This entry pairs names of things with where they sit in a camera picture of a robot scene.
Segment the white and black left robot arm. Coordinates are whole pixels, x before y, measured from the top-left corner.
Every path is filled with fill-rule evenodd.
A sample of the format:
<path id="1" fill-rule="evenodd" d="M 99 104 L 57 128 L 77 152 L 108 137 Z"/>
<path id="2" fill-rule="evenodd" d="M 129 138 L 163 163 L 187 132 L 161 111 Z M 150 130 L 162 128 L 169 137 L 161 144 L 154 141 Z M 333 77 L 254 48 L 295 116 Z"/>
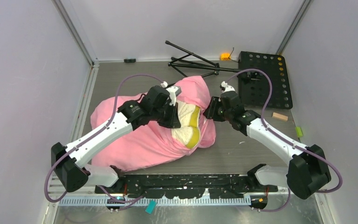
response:
<path id="1" fill-rule="evenodd" d="M 67 145 L 51 147 L 52 171 L 66 192 L 75 192 L 86 185 L 102 185 L 113 193 L 124 189 L 124 180 L 111 167 L 96 167 L 89 161 L 120 137 L 140 126 L 156 121 L 165 128 L 179 128 L 178 86 L 153 86 L 140 100 L 128 100 L 114 109 L 114 116 L 96 129 Z"/>

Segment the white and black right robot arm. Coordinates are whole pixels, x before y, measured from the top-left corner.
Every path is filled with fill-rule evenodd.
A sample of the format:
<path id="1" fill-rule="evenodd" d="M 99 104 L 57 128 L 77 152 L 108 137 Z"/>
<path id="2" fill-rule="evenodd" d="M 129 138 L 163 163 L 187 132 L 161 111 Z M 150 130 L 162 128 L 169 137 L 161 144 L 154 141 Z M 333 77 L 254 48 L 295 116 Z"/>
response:
<path id="1" fill-rule="evenodd" d="M 297 197 L 307 199 L 331 181 L 321 147 L 309 147 L 284 135 L 257 112 L 245 109 L 235 91 L 212 97 L 203 115 L 213 121 L 230 123 L 234 130 L 260 142 L 286 164 L 284 167 L 259 164 L 249 170 L 247 183 L 252 191 L 275 185 L 289 188 Z"/>

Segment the cream textured pillow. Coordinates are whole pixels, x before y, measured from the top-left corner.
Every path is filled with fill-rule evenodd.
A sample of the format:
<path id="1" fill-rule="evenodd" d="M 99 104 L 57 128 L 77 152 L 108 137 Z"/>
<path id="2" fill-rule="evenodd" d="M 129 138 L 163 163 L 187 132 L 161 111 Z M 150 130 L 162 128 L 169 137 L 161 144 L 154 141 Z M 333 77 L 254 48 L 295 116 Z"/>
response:
<path id="1" fill-rule="evenodd" d="M 200 108 L 197 105 L 182 101 L 177 101 L 177 103 L 180 128 L 172 129 L 171 135 L 187 149 L 193 149 L 201 139 L 199 127 Z"/>

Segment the pink pillowcase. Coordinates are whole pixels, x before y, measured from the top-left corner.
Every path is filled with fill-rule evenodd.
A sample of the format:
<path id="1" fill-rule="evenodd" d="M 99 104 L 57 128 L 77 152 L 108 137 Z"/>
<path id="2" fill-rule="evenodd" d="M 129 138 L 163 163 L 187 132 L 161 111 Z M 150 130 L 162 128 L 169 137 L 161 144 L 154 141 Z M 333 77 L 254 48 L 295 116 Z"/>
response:
<path id="1" fill-rule="evenodd" d="M 211 99 L 206 82 L 200 76 L 185 77 L 176 86 L 182 91 L 177 101 L 200 108 L 201 139 L 195 148 L 187 149 L 172 137 L 172 129 L 151 121 L 108 145 L 91 159 L 91 164 L 115 166 L 124 172 L 134 171 L 172 162 L 191 155 L 197 148 L 211 147 L 216 140 L 216 128 L 214 122 L 203 115 Z"/>

